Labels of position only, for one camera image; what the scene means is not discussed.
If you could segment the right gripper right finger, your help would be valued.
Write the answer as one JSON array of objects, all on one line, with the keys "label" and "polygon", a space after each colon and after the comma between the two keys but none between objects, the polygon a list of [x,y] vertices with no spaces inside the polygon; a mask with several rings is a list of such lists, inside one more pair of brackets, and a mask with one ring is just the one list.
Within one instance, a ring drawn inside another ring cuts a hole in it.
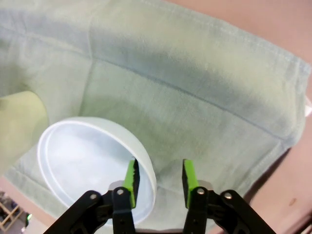
[{"label": "right gripper right finger", "polygon": [[274,230],[234,190],[221,194],[200,186],[191,160],[183,160],[182,184],[188,209],[183,233],[204,234],[211,219],[228,234],[273,234]]}]

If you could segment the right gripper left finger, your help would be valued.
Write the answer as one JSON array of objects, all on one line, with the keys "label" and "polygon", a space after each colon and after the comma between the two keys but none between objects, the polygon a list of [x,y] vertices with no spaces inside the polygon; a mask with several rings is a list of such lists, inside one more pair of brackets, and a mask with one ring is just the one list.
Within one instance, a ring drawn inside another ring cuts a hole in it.
[{"label": "right gripper left finger", "polygon": [[137,204],[140,175],[138,161],[128,164],[123,184],[107,193],[85,192],[46,231],[46,234],[94,234],[108,220],[113,221],[113,233],[135,234],[132,209]]}]

